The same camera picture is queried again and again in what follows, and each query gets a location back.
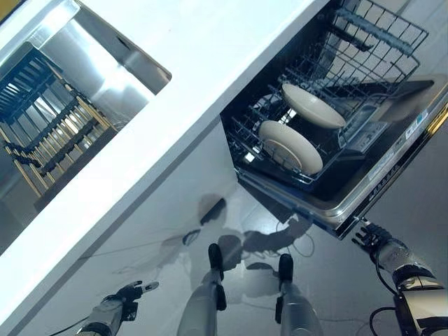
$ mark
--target white plate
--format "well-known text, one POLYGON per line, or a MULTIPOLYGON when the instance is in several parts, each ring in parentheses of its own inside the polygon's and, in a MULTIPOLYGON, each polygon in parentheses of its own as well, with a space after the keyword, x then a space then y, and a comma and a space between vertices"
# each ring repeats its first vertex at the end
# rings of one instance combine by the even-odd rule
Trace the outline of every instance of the white plate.
POLYGON ((322 170, 322 158, 301 134, 277 121, 263 122, 258 131, 263 149, 286 169, 300 169, 308 175, 322 170))
POLYGON ((313 94, 292 84, 283 84, 283 97, 288 105, 303 118, 318 126, 337 129, 346 125, 343 117, 313 94))

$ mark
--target dish rack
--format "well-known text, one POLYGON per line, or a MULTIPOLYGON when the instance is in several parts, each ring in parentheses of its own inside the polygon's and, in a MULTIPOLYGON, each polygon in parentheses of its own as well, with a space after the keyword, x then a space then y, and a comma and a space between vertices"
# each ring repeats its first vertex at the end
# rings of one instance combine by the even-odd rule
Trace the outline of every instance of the dish rack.
POLYGON ((31 48, 0 81, 0 135, 43 208, 116 134, 57 67, 31 48))
POLYGON ((392 97, 419 66, 413 56, 428 33, 370 0, 330 3, 313 20, 325 38, 294 55, 267 92, 226 122, 226 135, 236 167, 283 171, 297 186, 310 188, 368 124, 377 107, 392 97), (342 129, 322 129, 299 117, 284 101, 281 86, 291 83, 333 107, 345 120, 342 129), (263 150, 258 129, 276 120, 306 137, 316 148, 323 168, 304 174, 293 162, 283 164, 263 150))

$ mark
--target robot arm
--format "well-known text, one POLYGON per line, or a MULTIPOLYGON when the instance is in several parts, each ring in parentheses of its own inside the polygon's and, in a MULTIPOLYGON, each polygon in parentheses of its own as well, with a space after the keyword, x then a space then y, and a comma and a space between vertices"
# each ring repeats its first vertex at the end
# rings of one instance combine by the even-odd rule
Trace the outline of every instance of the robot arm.
POLYGON ((363 219, 362 234, 352 239, 377 268, 383 284, 394 294, 395 314, 403 335, 440 335, 448 330, 448 292, 431 269, 400 240, 382 227, 363 219), (392 277, 396 291, 381 277, 392 277))
POLYGON ((133 321, 137 317, 139 299, 144 293, 159 286, 158 282, 140 286, 136 281, 116 294, 105 297, 90 313, 84 325, 76 333, 80 336, 116 336, 123 321, 133 321))

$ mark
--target dishwasher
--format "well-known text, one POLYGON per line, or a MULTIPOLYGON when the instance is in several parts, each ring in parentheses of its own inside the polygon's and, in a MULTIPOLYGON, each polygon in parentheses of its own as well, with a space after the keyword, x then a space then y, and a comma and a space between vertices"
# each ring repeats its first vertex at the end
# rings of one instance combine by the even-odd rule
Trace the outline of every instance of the dishwasher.
POLYGON ((330 1, 221 113, 239 180, 342 239, 448 116, 447 77, 413 76, 427 36, 370 0, 330 1), (322 127, 287 88, 343 123, 322 127))

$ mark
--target sink basin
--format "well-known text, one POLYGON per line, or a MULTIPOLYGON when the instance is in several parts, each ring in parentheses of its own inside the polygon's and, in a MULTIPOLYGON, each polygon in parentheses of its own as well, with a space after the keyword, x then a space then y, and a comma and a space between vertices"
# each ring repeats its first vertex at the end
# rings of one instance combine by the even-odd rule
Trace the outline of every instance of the sink basin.
POLYGON ((28 42, 118 130, 172 77, 111 25, 72 0, 46 15, 28 42))
POLYGON ((0 139, 38 212, 172 77, 83 4, 49 6, 0 55, 0 139))

